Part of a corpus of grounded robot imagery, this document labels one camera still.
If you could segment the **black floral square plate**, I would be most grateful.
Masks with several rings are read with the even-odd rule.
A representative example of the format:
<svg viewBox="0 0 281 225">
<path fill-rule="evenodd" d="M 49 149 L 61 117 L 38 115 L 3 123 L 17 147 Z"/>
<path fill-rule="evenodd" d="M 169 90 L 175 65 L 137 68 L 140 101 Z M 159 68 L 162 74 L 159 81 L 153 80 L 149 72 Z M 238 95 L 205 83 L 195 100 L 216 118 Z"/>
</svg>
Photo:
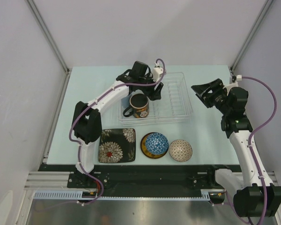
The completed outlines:
<svg viewBox="0 0 281 225">
<path fill-rule="evenodd" d="M 133 128 L 102 130 L 98 161 L 100 163 L 129 163 L 136 156 L 136 132 Z"/>
</svg>

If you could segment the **brown lattice pattern bowl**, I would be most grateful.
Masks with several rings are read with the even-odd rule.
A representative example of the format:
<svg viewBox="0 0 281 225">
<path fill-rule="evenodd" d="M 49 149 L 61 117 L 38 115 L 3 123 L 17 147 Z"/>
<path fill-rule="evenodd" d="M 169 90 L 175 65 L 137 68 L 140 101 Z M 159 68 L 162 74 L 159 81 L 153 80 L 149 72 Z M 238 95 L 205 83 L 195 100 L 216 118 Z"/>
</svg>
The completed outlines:
<svg viewBox="0 0 281 225">
<path fill-rule="evenodd" d="M 170 156 L 177 162 L 186 162 L 192 157 L 192 147 L 189 142 L 177 139 L 169 146 Z"/>
</svg>

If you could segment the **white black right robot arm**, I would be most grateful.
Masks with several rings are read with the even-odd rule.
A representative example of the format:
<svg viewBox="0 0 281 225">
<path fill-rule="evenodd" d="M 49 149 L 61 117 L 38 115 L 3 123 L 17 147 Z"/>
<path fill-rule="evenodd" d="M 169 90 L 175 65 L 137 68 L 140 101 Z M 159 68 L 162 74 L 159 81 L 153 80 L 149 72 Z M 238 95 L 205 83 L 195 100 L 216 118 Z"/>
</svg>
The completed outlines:
<svg viewBox="0 0 281 225">
<path fill-rule="evenodd" d="M 231 170 L 218 169 L 207 175 L 207 184 L 226 189 L 239 217 L 273 217 L 281 204 L 281 187 L 274 185 L 259 156 L 254 131 L 245 114 L 248 91 L 237 82 L 225 86 L 221 79 L 193 85 L 191 89 L 207 108 L 214 106 L 222 113 L 221 129 L 236 151 L 243 176 L 240 180 Z"/>
</svg>

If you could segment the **blue triangle pattern bowl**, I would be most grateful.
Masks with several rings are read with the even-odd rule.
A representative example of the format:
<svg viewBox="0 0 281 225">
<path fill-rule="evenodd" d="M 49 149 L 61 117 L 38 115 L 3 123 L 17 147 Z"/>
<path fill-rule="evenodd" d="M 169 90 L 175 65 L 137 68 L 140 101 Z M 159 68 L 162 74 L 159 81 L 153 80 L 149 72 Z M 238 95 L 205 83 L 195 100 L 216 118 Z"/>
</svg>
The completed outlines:
<svg viewBox="0 0 281 225">
<path fill-rule="evenodd" d="M 165 135 L 154 132 L 146 138 L 145 147 L 151 154 L 161 155 L 168 150 L 169 142 Z"/>
</svg>

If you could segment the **red black lacquer cup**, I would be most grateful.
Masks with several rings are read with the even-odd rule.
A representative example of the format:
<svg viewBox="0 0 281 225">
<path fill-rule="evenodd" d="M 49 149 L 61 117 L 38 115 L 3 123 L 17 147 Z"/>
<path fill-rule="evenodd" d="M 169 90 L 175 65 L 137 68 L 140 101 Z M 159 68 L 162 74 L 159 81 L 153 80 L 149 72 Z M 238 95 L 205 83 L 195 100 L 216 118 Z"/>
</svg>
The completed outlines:
<svg viewBox="0 0 281 225">
<path fill-rule="evenodd" d="M 129 106 L 123 111 L 124 117 L 145 118 L 149 115 L 149 100 L 144 94 L 135 94 L 129 99 Z"/>
</svg>

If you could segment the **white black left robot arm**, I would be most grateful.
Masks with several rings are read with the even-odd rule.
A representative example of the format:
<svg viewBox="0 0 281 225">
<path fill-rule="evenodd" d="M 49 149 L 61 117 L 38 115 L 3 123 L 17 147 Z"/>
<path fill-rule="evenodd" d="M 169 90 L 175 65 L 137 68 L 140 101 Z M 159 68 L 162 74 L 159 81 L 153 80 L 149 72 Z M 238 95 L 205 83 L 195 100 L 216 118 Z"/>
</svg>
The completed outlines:
<svg viewBox="0 0 281 225">
<path fill-rule="evenodd" d="M 102 115 L 114 103 L 140 90 L 151 101 L 161 99 L 162 79 L 166 74 L 165 63 L 156 59 L 153 68 L 136 61 L 131 69 L 119 75 L 115 82 L 103 94 L 75 106 L 69 140 L 78 144 L 76 169 L 80 172 L 78 182 L 83 187 L 90 187 L 94 182 L 93 151 L 95 142 L 101 136 Z"/>
</svg>

